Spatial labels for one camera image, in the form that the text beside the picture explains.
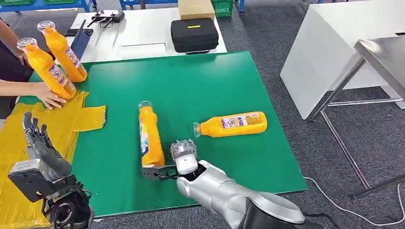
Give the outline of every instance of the green plastic crate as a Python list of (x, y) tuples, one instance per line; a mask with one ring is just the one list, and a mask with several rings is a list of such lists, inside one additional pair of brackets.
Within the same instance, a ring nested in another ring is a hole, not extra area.
[(18, 5), (30, 5), (35, 0), (0, 0), (1, 6), (18, 6)]
[(76, 3), (77, 0), (43, 0), (47, 5)]
[(233, 0), (211, 0), (213, 4), (215, 16), (218, 17), (231, 17), (232, 9), (234, 7)]

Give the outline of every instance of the human hand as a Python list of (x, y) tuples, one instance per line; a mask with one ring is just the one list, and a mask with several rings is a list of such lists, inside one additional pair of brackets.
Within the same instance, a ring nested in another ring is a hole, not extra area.
[(20, 61), (22, 65), (25, 65), (25, 63), (28, 63), (27, 55), (20, 50), (20, 52), (17, 52), (16, 55), (17, 59)]
[(65, 99), (60, 98), (58, 95), (52, 93), (44, 82), (33, 83), (32, 94), (37, 96), (43, 102), (43, 104), (45, 104), (45, 106), (51, 110), (53, 107), (61, 108), (61, 103), (66, 103)]

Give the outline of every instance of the white table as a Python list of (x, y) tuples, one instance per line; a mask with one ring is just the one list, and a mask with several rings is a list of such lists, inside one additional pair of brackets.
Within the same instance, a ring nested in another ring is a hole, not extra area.
[[(310, 5), (280, 73), (303, 119), (356, 64), (359, 56), (353, 47), (358, 40), (405, 32), (404, 9), (405, 0)], [(373, 86), (381, 86), (392, 98), (399, 97), (368, 63), (344, 89)], [(397, 104), (405, 107), (405, 102)]]
[[(178, 8), (125, 10), (124, 13), (124, 20), (119, 24), (113, 24), (112, 28), (100, 28), (98, 23), (90, 26), (94, 29), (94, 33), (83, 54), (82, 62), (184, 55), (174, 50), (171, 41), (171, 22), (180, 20)], [(95, 13), (79, 13), (71, 28), (79, 28), (83, 20), (86, 20), (86, 25), (89, 24), (94, 15)], [(214, 23), (219, 34), (219, 44), (209, 53), (226, 52), (216, 19)], [(69, 44), (72, 41), (73, 38), (68, 38)]]

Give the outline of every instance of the human arm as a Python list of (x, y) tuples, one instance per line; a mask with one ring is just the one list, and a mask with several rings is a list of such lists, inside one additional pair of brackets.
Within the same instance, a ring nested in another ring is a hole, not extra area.
[(17, 41), (19, 38), (11, 28), (4, 23), (2, 20), (0, 20), (0, 40), (2, 40), (4, 43), (6, 43), (14, 53), (16, 54), (17, 58), (20, 60), (21, 64), (24, 64), (24, 61), (27, 62), (27, 56), (25, 53), (17, 48)]
[(0, 96), (36, 96), (49, 109), (53, 107), (61, 108), (60, 103), (66, 103), (65, 99), (59, 98), (52, 93), (44, 82), (21, 83), (0, 80)]

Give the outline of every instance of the bottle label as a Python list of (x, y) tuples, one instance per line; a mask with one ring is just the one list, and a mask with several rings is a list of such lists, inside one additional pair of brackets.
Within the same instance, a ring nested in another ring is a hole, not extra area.
[(69, 93), (69, 94), (74, 94), (76, 93), (76, 87), (73, 85), (70, 80), (66, 79), (64, 83), (64, 89)]
[(139, 124), (140, 149), (142, 156), (149, 151), (148, 133), (142, 123)]
[(253, 113), (248, 115), (223, 118), (221, 121), (222, 121), (222, 128), (228, 129), (238, 126), (259, 124), (262, 123), (263, 120), (258, 113)]
[(77, 58), (77, 56), (75, 55), (75, 53), (72, 51), (72, 49), (70, 47), (67, 47), (66, 55), (69, 58), (69, 60), (73, 63), (75, 68), (78, 68), (80, 65), (82, 65), (80, 63), (79, 59)]
[(85, 75), (87, 75), (87, 71), (86, 69), (83, 67), (82, 64), (79, 65), (79, 67), (77, 68), (77, 70), (79, 71), (79, 73), (84, 77)]
[(55, 64), (49, 69), (49, 73), (58, 81), (62, 86), (64, 85), (64, 73)]

